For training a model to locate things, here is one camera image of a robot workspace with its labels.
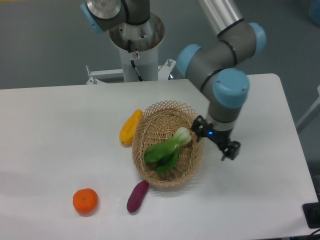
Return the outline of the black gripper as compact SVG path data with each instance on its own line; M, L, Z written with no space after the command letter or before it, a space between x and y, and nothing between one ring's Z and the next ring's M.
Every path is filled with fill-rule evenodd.
M196 135L196 141L200 142L202 138L208 138L222 152L221 161L230 159L232 161L239 155L241 143L230 141L232 128L228 130L216 130L212 123L207 123L202 115L198 115L192 122L191 130Z

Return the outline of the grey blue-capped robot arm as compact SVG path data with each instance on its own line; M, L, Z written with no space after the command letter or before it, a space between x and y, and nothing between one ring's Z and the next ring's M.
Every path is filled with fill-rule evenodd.
M267 37L259 24L245 22L232 0L201 0L199 5L218 41L210 49L188 45L175 68L209 100L207 117L198 116L192 131L233 160L241 145L230 135L250 88L247 75L235 67L260 53ZM109 33L120 53L125 82L159 80L158 47L165 27L148 0L86 0L80 8L95 32Z

